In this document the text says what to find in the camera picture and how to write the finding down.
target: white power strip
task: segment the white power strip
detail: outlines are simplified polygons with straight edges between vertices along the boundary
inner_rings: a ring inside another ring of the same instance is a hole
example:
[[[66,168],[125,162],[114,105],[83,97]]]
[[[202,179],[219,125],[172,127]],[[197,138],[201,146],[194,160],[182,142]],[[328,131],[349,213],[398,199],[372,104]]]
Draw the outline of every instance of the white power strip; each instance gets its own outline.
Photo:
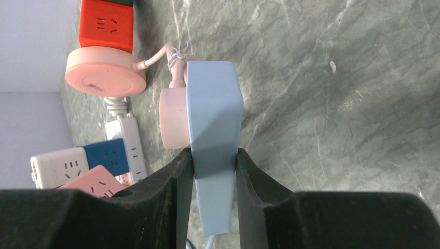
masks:
[[[133,185],[146,178],[148,174],[137,120],[128,116],[108,122],[105,124],[105,134],[107,140],[120,138],[124,140],[130,172],[127,173],[128,182],[123,183]]]

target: marble floor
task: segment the marble floor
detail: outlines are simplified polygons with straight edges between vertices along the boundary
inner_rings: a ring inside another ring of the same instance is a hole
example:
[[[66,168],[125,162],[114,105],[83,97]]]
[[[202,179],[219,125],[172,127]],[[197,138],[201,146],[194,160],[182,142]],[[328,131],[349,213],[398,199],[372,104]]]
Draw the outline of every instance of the marble floor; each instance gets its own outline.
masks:
[[[440,217],[440,0],[135,0],[135,51],[166,41],[205,60],[232,61],[245,102],[240,146],[265,172],[299,190],[403,191]],[[72,49],[78,47],[72,27]],[[161,60],[130,99],[148,170],[165,150]],[[77,145],[105,139],[102,98],[62,82]],[[239,248],[232,228],[214,248]],[[195,200],[188,237],[201,233]]]

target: white plug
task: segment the white plug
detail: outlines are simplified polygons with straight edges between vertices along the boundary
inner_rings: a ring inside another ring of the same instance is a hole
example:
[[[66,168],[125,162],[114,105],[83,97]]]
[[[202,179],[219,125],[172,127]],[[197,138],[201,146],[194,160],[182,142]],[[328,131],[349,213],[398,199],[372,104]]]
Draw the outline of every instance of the white plug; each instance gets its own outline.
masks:
[[[124,140],[127,154],[128,181],[124,184],[133,185],[147,177],[144,153],[142,151],[141,136],[139,134],[138,122],[134,117],[119,118],[105,124],[105,134],[108,140],[122,138]]]
[[[31,157],[32,180],[38,189],[57,188],[89,171],[82,147]]]

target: dark green object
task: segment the dark green object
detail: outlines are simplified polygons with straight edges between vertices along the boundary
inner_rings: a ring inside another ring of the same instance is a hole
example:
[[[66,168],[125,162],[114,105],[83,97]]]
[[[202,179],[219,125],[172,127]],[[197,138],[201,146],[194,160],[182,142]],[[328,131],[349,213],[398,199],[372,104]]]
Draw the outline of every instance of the dark green object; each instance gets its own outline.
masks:
[[[133,0],[104,0],[104,1],[133,7]]]

